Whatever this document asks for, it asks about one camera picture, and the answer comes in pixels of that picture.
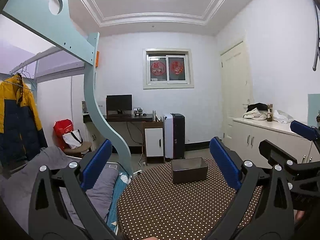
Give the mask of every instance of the door frame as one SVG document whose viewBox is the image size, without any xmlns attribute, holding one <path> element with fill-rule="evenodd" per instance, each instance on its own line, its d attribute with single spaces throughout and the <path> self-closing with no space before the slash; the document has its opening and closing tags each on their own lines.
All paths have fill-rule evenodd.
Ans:
<svg viewBox="0 0 320 240">
<path fill-rule="evenodd" d="M 250 54 L 249 54 L 249 49 L 248 49 L 248 46 L 247 46 L 246 37 L 242 37 L 242 38 L 236 40 L 235 42 L 231 43 L 231 45 L 228 46 L 227 49 L 224 49 L 224 50 L 220 51 L 220 63 L 221 63 L 221 67 L 222 67 L 221 57 L 225 53 L 227 53 L 228 51 L 232 50 L 233 48 L 235 48 L 236 46 L 238 46 L 241 43 L 244 44 L 244 47 L 245 47 L 245 50 L 246 50 L 246 53 L 247 53 L 247 57 L 248 57 L 248 61 L 249 61 L 249 78 L 250 78 L 251 89 L 252 89 L 252 91 L 251 91 L 252 101 L 250 101 L 250 104 L 254 104 L 252 70 L 251 70 Z M 222 90 L 223 90 L 223 85 L 222 85 L 222 71 L 221 71 L 221 92 L 222 92 Z M 222 113 L 222 124 L 221 124 L 221 127 L 222 127 L 222 139 L 224 139 L 223 123 L 224 123 L 224 120 L 223 120 L 223 113 Z"/>
</svg>

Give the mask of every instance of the round table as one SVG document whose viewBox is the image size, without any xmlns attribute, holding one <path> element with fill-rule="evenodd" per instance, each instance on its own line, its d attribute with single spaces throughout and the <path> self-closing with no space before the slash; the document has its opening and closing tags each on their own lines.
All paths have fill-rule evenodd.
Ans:
<svg viewBox="0 0 320 240">
<path fill-rule="evenodd" d="M 236 192 L 227 185 L 215 161 L 205 161 L 209 167 L 204 181 L 173 184 L 171 163 L 137 176 L 118 200 L 118 226 L 124 239 L 204 238 Z M 257 187 L 239 227 L 250 221 L 260 192 Z"/>
</svg>

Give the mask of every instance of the white plastic bag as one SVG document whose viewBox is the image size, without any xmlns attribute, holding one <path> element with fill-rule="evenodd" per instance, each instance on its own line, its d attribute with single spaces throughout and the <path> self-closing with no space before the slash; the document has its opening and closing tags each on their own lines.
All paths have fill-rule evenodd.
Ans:
<svg viewBox="0 0 320 240">
<path fill-rule="evenodd" d="M 83 143 L 83 139 L 81 137 L 79 130 L 65 133 L 62 135 L 62 137 L 63 137 L 63 140 L 70 146 L 71 149 L 79 148 Z"/>
<path fill-rule="evenodd" d="M 281 110 L 275 110 L 273 112 L 273 120 L 281 123 L 290 123 L 294 118 Z"/>
</svg>

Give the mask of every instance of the red window decoration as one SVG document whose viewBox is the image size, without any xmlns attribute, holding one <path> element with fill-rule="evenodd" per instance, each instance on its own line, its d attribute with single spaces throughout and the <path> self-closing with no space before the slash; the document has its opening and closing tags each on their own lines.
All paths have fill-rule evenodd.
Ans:
<svg viewBox="0 0 320 240">
<path fill-rule="evenodd" d="M 165 74 L 166 66 L 161 61 L 155 61 L 151 65 L 151 72 L 153 73 L 153 75 L 161 76 L 161 75 Z"/>
<path fill-rule="evenodd" d="M 183 72 L 184 64 L 178 61 L 174 61 L 171 63 L 170 69 L 173 73 L 175 73 L 176 75 L 179 75 L 180 73 Z"/>
</svg>

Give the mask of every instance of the blue gripper pad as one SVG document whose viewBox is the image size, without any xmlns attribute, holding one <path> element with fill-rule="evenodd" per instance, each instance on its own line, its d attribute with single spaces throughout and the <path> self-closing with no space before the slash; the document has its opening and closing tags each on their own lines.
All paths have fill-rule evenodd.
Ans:
<svg viewBox="0 0 320 240">
<path fill-rule="evenodd" d="M 233 163 L 226 150 L 222 147 L 220 140 L 212 138 L 210 141 L 210 153 L 219 166 L 224 179 L 229 187 L 238 190 L 241 187 L 240 170 Z"/>
<path fill-rule="evenodd" d="M 317 139 L 317 132 L 313 128 L 296 120 L 292 121 L 290 129 L 309 141 L 315 141 Z"/>
<path fill-rule="evenodd" d="M 80 186 L 83 190 L 93 188 L 98 177 L 100 176 L 100 173 L 110 158 L 111 153 L 112 143 L 109 140 L 105 140 L 82 172 L 83 177 Z"/>
</svg>

